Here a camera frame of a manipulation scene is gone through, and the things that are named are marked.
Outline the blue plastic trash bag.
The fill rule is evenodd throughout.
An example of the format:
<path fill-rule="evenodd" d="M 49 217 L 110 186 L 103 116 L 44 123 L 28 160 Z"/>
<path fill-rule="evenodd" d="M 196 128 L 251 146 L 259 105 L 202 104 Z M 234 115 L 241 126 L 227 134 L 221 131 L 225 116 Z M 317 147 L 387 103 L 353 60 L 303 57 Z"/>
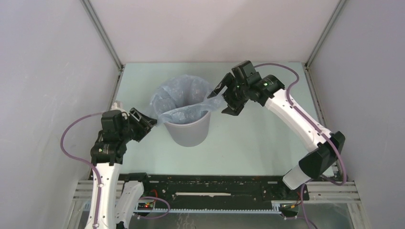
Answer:
<path fill-rule="evenodd" d="M 158 124 L 189 124 L 225 105 L 222 97 L 208 98 L 213 87 L 203 78 L 181 75 L 168 79 L 153 93 L 145 111 Z"/>

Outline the grey plastic trash bin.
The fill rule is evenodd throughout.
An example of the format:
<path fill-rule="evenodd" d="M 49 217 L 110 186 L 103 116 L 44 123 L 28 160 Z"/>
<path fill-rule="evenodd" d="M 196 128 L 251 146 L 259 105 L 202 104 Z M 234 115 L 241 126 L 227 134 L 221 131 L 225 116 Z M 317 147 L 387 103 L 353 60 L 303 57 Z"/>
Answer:
<path fill-rule="evenodd" d="M 199 120 L 188 124 L 164 123 L 175 143 L 184 147 L 201 144 L 208 136 L 211 112 L 205 112 Z"/>

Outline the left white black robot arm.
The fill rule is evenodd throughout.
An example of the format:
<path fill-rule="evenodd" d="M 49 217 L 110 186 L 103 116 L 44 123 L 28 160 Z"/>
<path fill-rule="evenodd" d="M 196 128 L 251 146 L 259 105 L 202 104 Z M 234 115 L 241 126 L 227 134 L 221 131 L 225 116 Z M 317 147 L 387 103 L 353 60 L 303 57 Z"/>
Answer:
<path fill-rule="evenodd" d="M 157 124 L 135 108 L 129 112 L 115 108 L 102 113 L 102 129 L 91 149 L 91 166 L 94 174 L 90 213 L 87 229 L 126 229 L 135 206 L 147 198 L 151 186 L 145 181 L 130 181 L 117 197 L 117 183 L 123 165 L 127 143 L 140 142 Z"/>

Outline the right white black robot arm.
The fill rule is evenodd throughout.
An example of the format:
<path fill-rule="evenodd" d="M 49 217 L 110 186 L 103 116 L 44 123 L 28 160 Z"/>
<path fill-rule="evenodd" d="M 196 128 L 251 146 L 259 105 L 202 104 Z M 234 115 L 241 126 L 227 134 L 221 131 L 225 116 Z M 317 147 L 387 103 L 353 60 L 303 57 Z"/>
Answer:
<path fill-rule="evenodd" d="M 278 116 L 300 138 L 308 153 L 283 176 L 283 183 L 277 187 L 281 198 L 291 199 L 297 188 L 322 177 L 335 162 L 341 166 L 343 179 L 332 183 L 344 185 L 347 181 L 341 157 L 344 134 L 340 131 L 333 133 L 302 109 L 290 94 L 292 86 L 299 81 L 298 73 L 287 66 L 280 67 L 296 77 L 289 86 L 274 75 L 262 77 L 251 61 L 244 61 L 224 76 L 208 98 L 221 94 L 227 104 L 222 113 L 233 116 L 238 116 L 248 101 L 257 102 Z"/>

